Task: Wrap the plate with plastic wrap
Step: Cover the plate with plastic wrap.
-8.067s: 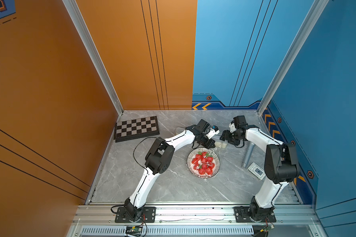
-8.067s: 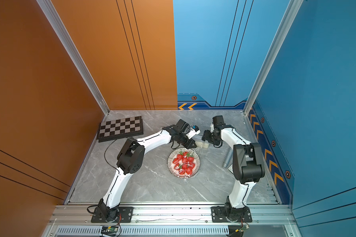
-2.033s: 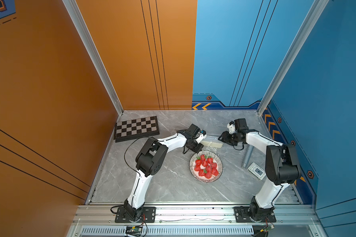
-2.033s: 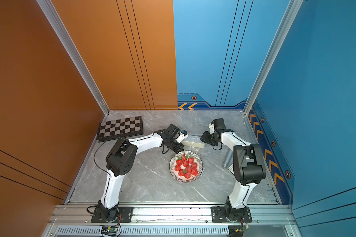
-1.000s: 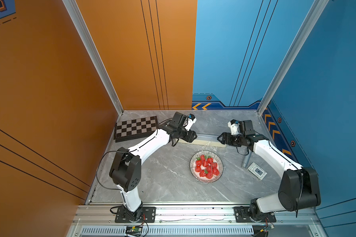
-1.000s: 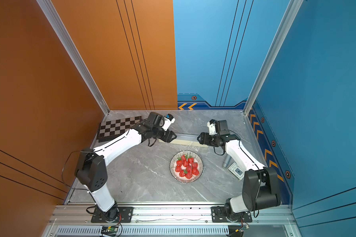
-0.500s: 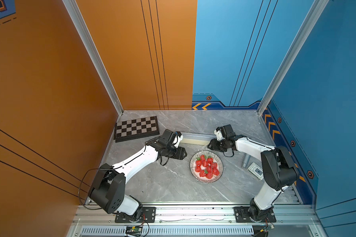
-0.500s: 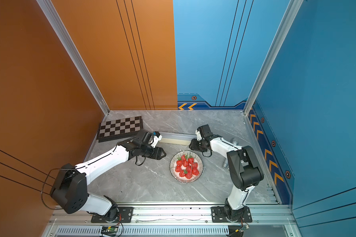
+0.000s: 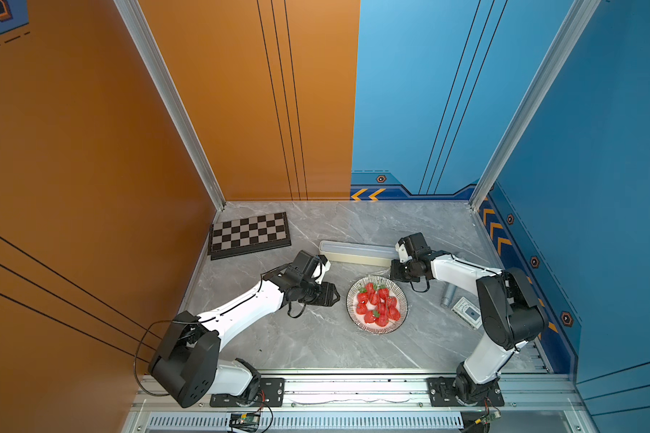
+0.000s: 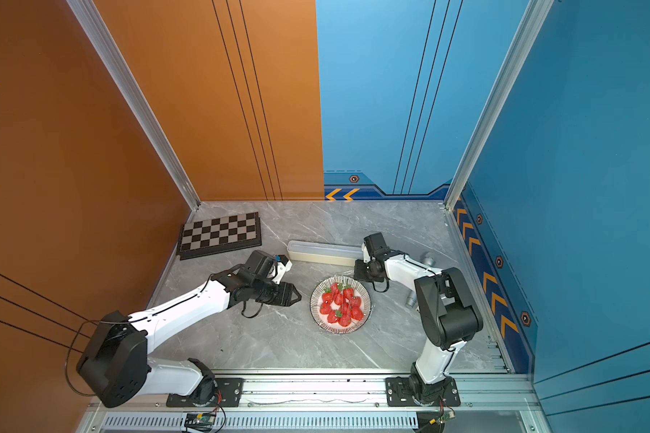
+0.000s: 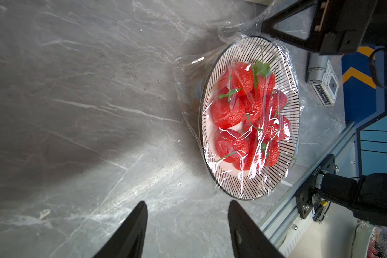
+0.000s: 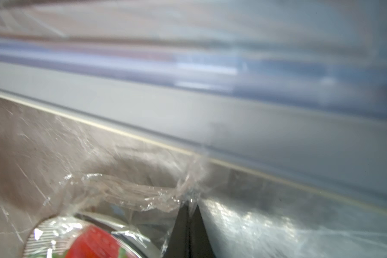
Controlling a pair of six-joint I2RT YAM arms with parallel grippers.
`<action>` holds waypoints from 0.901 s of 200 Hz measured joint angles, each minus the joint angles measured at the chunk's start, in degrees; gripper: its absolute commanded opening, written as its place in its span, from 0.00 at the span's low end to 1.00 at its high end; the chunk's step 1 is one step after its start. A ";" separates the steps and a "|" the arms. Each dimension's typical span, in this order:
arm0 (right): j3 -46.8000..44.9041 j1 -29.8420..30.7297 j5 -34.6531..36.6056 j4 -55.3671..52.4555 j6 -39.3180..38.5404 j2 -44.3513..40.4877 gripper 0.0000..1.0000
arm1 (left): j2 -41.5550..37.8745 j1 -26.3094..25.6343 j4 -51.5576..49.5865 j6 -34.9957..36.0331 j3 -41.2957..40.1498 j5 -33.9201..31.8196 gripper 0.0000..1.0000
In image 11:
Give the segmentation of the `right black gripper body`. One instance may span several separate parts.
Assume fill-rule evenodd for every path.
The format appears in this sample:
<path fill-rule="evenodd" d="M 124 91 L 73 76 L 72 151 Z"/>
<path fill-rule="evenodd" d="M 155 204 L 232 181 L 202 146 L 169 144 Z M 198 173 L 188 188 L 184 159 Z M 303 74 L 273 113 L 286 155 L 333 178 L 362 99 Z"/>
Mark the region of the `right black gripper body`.
<path fill-rule="evenodd" d="M 387 47 L 387 1 L 326 1 L 320 55 L 354 53 L 360 46 Z"/>

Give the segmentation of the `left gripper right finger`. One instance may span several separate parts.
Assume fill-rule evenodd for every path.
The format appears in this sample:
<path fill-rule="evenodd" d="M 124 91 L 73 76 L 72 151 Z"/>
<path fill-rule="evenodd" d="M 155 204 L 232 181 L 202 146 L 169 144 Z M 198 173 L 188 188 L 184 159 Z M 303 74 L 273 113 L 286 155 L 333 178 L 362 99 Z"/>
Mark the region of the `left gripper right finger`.
<path fill-rule="evenodd" d="M 237 201 L 230 202 L 227 217 L 235 258 L 281 258 L 283 256 Z"/>

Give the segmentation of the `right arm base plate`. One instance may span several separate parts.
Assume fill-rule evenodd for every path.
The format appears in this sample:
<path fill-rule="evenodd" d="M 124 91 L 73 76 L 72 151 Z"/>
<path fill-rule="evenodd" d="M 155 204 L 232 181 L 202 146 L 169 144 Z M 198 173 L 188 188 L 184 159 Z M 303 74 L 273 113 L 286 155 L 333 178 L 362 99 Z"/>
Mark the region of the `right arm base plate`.
<path fill-rule="evenodd" d="M 327 173 L 335 174 L 335 155 L 329 154 L 311 173 L 295 194 L 297 211 L 306 219 L 323 198 L 322 181 Z"/>

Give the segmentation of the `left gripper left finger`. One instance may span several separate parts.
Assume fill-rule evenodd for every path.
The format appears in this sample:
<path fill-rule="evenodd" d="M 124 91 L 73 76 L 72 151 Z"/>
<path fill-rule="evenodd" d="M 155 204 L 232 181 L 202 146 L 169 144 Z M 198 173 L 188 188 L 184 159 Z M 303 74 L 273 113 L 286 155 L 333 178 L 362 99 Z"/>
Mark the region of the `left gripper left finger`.
<path fill-rule="evenodd" d="M 94 258 L 141 258 L 148 221 L 148 208 L 139 202 Z"/>

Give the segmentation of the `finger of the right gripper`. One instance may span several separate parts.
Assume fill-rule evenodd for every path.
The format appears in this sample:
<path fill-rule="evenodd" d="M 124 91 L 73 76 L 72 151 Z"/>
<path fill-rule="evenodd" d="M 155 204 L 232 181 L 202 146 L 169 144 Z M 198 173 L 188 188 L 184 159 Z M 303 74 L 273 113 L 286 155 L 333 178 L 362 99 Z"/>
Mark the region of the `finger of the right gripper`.
<path fill-rule="evenodd" d="M 318 53 L 328 1 L 286 1 L 285 9 L 266 18 L 261 32 L 289 45 Z"/>

